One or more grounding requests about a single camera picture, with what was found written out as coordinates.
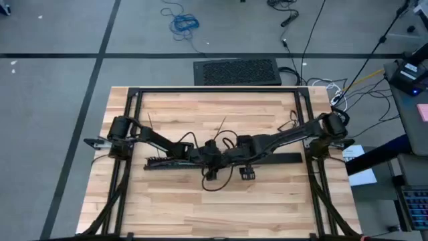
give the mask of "butcher block tabletop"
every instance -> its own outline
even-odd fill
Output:
[[[128,88],[111,89],[101,137],[107,136],[113,118],[123,115]],[[292,93],[180,92],[179,88],[182,87],[176,87],[176,92],[147,92],[142,96],[140,122],[171,141],[193,131],[202,146],[216,135],[223,120],[221,130],[233,130],[238,135],[274,134],[290,120],[290,111],[296,109]],[[314,116],[331,112],[325,87],[308,88]],[[303,112],[307,121],[306,108]],[[292,128],[293,123],[283,129]],[[236,140],[230,133],[221,137]],[[195,142],[191,135],[183,141]],[[220,138],[217,146],[226,149]],[[300,141],[276,151],[281,152],[303,154],[303,144]],[[340,151],[331,149],[330,153],[342,158]],[[96,151],[94,158],[105,154],[107,149]],[[317,233],[305,163],[254,165],[256,179],[252,181],[241,180],[235,168],[224,189],[209,192],[201,187],[199,169],[145,171],[146,158],[158,156],[165,154],[150,145],[137,143],[134,147],[121,227],[123,236],[133,232],[136,237],[307,238],[309,233]],[[94,162],[76,233],[89,227],[104,207],[113,165],[114,160],[109,157]],[[350,226],[361,232],[344,163],[327,159],[325,166],[332,203]],[[207,182],[207,188],[223,185],[229,174],[229,169],[220,170],[216,181]],[[329,233],[328,218],[321,206]],[[111,232],[116,210],[117,204],[110,219]]]

